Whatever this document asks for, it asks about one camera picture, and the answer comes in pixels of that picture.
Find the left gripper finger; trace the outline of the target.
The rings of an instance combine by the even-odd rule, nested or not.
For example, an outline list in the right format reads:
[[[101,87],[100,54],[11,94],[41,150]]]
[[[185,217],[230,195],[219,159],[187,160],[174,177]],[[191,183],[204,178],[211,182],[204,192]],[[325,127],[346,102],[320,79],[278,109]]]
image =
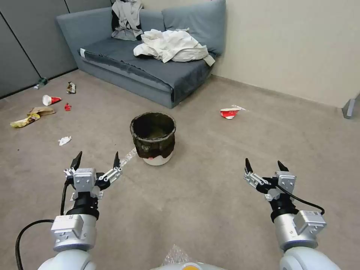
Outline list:
[[[119,153],[116,152],[113,168],[97,178],[99,183],[112,183],[116,181],[121,175],[123,169],[120,167]]]
[[[82,154],[83,152],[80,151],[79,154],[72,160],[70,167],[64,169],[64,173],[66,177],[73,176],[76,170],[80,167]]]

